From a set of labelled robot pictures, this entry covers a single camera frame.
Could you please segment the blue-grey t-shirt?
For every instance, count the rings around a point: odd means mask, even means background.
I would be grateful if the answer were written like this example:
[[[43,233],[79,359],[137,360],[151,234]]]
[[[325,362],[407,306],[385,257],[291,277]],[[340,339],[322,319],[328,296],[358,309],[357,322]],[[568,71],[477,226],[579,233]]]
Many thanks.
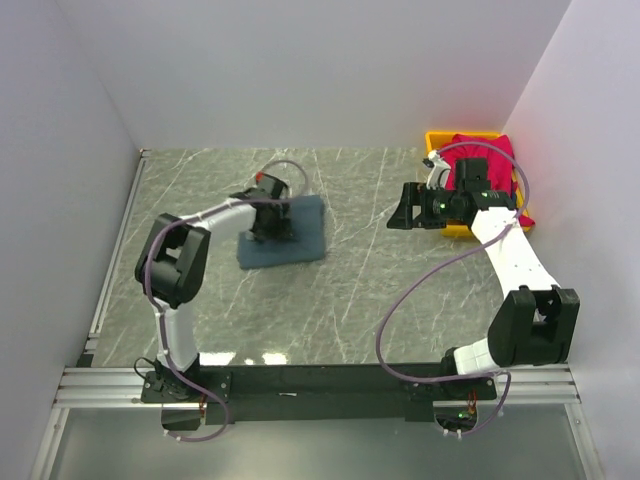
[[[250,240],[238,237],[236,258],[243,270],[263,269],[319,261],[326,255],[325,204],[318,195],[294,199],[291,208],[292,237],[286,240]]]

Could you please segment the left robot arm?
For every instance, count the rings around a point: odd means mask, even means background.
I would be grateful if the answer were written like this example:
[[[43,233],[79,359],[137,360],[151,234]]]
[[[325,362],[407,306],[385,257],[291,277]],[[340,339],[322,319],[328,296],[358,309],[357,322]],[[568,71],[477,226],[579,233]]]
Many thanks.
[[[156,371],[176,401],[193,399],[200,388],[190,303],[202,287],[209,250],[244,233],[258,242],[290,238],[289,193],[285,181],[261,171],[254,186],[214,207],[156,218],[134,276],[156,318]]]

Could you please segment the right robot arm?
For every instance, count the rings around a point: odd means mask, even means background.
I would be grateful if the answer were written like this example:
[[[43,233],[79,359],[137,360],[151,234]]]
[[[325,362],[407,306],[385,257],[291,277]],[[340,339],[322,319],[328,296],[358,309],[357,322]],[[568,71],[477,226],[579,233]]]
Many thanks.
[[[437,151],[426,164],[424,182],[404,184],[391,229],[443,229],[451,220],[465,224],[495,271],[503,302],[486,336],[453,348],[434,377],[444,395],[460,399],[474,379],[502,368],[545,366],[567,360],[579,313],[577,292],[563,288],[547,272],[526,238],[519,218],[522,206],[494,190],[484,158],[463,158],[448,165]]]

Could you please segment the red t-shirt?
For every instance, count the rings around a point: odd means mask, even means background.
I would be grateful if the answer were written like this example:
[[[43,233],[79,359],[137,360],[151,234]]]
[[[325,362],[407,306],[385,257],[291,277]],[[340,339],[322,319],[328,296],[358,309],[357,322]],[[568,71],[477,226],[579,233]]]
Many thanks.
[[[441,153],[443,160],[450,166],[445,188],[453,190],[455,185],[456,162],[464,158],[484,158],[488,163],[488,179],[491,188],[509,195],[516,208],[523,204],[523,194],[518,184],[513,164],[504,157],[506,153],[514,158],[514,151],[509,137],[496,132],[452,132],[428,131],[425,134],[427,152],[432,150]]]

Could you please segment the black base beam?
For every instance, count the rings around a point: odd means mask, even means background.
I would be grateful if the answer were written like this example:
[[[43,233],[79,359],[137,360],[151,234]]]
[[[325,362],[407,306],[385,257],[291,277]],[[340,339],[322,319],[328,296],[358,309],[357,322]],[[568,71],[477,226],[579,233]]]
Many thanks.
[[[436,402],[497,398],[488,377],[420,385],[402,381],[377,364],[202,366],[187,377],[223,400],[236,422],[432,422]]]

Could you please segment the aluminium rail frame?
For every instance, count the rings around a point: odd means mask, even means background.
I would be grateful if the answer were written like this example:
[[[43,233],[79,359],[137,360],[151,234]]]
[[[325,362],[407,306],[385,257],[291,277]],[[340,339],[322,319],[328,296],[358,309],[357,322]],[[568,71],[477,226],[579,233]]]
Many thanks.
[[[411,148],[151,151],[142,156],[84,355],[64,370],[35,477],[56,479],[599,479],[573,373],[522,366],[448,384],[502,292],[485,254],[416,292],[467,243],[387,220],[417,177]],[[324,204],[327,256],[244,270],[217,229],[175,351],[208,400],[151,364],[153,308],[134,267],[155,218],[247,188],[260,169]]]

